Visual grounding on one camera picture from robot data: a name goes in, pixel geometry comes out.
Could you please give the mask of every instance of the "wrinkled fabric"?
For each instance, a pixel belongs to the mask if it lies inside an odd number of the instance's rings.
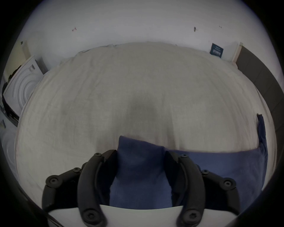
[[[233,153],[169,150],[187,154],[201,169],[234,179],[241,211],[261,193],[266,174],[268,154],[265,125],[262,115],[257,117],[259,147],[256,149]],[[128,209],[172,207],[171,187],[163,167],[167,150],[163,146],[121,136],[117,150],[118,173],[111,186],[110,206]]]

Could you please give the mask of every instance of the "mattress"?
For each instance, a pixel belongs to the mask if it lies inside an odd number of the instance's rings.
[[[152,42],[82,51],[49,71],[23,108],[15,141],[19,183],[41,207],[48,176],[116,149],[121,135],[171,150],[252,150],[257,114],[266,127],[265,186],[276,162],[273,120],[230,62]]]

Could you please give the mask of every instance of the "white bed sheet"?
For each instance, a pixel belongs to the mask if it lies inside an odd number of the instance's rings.
[[[266,185],[276,161],[273,120],[231,63],[164,43],[97,47],[53,68],[26,103],[15,142],[19,182],[41,207],[48,176],[116,149],[120,135],[177,150],[254,149],[257,113],[266,127]]]

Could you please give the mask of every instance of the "white wall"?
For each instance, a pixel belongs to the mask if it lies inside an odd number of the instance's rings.
[[[33,12],[19,41],[27,41],[30,53],[42,57],[48,69],[79,51],[108,44],[162,41],[209,52],[215,43],[224,48],[222,58],[232,60],[242,42],[284,91],[271,41],[241,1],[50,0]]]

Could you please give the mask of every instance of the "washing machine door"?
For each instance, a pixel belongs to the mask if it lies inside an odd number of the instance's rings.
[[[25,103],[42,76],[43,74],[32,56],[18,69],[8,83],[3,96],[17,116],[21,115]]]
[[[16,180],[18,173],[16,169],[16,153],[14,151],[17,127],[0,111],[0,139],[5,153],[5,157]]]

